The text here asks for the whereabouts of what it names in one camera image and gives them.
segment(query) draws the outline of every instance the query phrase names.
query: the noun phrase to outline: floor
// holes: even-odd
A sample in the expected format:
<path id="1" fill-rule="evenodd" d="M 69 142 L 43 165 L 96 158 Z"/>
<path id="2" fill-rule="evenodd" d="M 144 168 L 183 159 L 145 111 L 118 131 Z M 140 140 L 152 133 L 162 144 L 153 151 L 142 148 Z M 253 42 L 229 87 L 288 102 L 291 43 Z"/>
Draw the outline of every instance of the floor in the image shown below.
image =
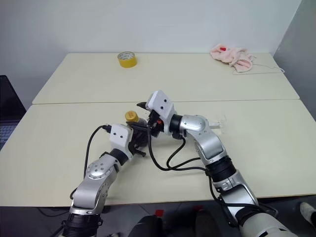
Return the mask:
<path id="1" fill-rule="evenodd" d="M 260 201 L 267 202 L 278 209 L 278 219 L 299 237 L 316 236 L 316 230 L 303 219 L 298 208 L 298 203 L 302 201 L 307 201 L 316 207 L 316 196 L 271 198 Z M 104 223 L 98 230 L 98 236 L 106 237 L 109 234 L 119 232 L 122 237 L 127 237 L 131 229 L 142 217 L 154 214 L 157 209 L 164 210 L 162 219 L 165 226 L 168 226 L 171 218 L 183 217 L 184 213 L 201 206 L 212 213 L 223 237 L 241 236 L 238 229 L 228 226 L 220 207 L 214 201 L 111 206 L 106 214 L 102 214 Z M 56 215 L 67 211 L 67 208 L 59 210 L 41 208 L 41 210 L 48 215 Z M 0 236 L 46 237 L 52 234 L 67 216 L 68 214 L 58 217 L 46 217 L 35 207 L 0 207 Z"/>

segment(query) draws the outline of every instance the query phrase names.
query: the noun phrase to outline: red object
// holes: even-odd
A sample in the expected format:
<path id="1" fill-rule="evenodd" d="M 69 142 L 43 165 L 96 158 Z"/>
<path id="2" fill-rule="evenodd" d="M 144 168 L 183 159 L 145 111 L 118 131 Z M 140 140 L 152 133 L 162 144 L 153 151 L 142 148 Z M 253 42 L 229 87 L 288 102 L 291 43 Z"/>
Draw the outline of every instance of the red object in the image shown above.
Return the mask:
<path id="1" fill-rule="evenodd" d="M 155 216 L 162 217 L 163 216 L 163 210 L 156 210 L 155 211 Z"/>
<path id="2" fill-rule="evenodd" d="M 202 210 L 202 209 L 203 209 L 203 206 L 201 206 L 201 205 L 193 206 L 193 210 L 194 210 L 194 211 L 200 211 L 200 210 Z"/>

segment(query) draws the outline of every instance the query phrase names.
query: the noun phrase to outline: tabletop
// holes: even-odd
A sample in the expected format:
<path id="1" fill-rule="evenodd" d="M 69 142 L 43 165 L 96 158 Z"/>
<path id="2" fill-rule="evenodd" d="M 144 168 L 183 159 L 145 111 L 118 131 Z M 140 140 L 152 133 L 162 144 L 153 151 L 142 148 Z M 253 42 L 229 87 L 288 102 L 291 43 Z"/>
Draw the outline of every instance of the tabletop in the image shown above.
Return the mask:
<path id="1" fill-rule="evenodd" d="M 316 123 L 300 100 L 178 102 L 174 106 L 180 115 L 198 114 L 221 123 L 214 131 L 258 198 L 316 193 Z M 32 105 L 0 151 L 0 206 L 69 206 L 70 192 L 82 181 L 91 133 L 101 124 L 124 123 L 128 110 L 143 118 L 148 115 L 134 103 Z M 179 145 L 165 134 L 153 139 L 158 162 L 165 165 Z M 89 163 L 110 150 L 109 134 L 98 132 Z M 189 139 L 173 164 L 193 157 L 197 154 Z M 203 172 L 164 172 L 149 156 L 136 156 L 119 172 L 106 204 L 208 199 Z"/>
<path id="2" fill-rule="evenodd" d="M 133 68 L 117 53 L 70 53 L 33 104 L 140 102 L 162 89 L 175 102 L 298 99 L 268 53 L 254 54 L 253 69 L 235 75 L 209 54 L 137 53 Z"/>

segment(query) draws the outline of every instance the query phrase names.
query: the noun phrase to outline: pink cloth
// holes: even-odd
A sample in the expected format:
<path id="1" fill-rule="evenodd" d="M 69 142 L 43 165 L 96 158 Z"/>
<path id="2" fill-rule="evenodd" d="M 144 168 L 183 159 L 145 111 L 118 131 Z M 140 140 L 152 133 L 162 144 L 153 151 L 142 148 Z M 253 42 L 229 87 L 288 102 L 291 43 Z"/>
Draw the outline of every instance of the pink cloth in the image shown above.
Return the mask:
<path id="1" fill-rule="evenodd" d="M 254 56 L 245 48 L 228 48 L 220 43 L 211 49 L 210 54 L 212 58 L 235 67 L 239 73 L 247 72 L 252 68 Z"/>

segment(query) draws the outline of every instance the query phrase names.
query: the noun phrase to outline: table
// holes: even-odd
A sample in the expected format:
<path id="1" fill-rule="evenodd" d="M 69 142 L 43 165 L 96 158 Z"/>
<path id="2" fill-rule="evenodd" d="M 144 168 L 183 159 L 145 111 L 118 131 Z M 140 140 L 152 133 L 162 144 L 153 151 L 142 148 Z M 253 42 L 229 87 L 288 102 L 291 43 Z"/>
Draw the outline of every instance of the table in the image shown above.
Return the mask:
<path id="1" fill-rule="evenodd" d="M 158 89 L 174 102 L 299 98 L 284 74 L 276 73 L 279 69 L 254 65 L 236 76 L 209 54 L 175 53 L 138 53 L 138 64 L 126 69 L 117 55 L 68 54 L 33 104 L 140 102 Z M 268 53 L 255 56 L 255 64 L 277 66 Z"/>
<path id="2" fill-rule="evenodd" d="M 32 105 L 0 151 L 0 206 L 69 206 L 91 133 L 101 124 L 123 123 L 131 109 L 148 115 L 134 103 Z M 300 100 L 179 102 L 175 109 L 222 123 L 215 132 L 257 197 L 316 193 L 316 123 Z M 160 164 L 179 143 L 164 134 L 153 139 Z M 106 150 L 109 134 L 100 131 L 89 162 Z M 196 156 L 189 141 L 173 164 Z M 106 204 L 207 199 L 202 172 L 163 172 L 149 157 L 135 157 L 118 174 Z"/>

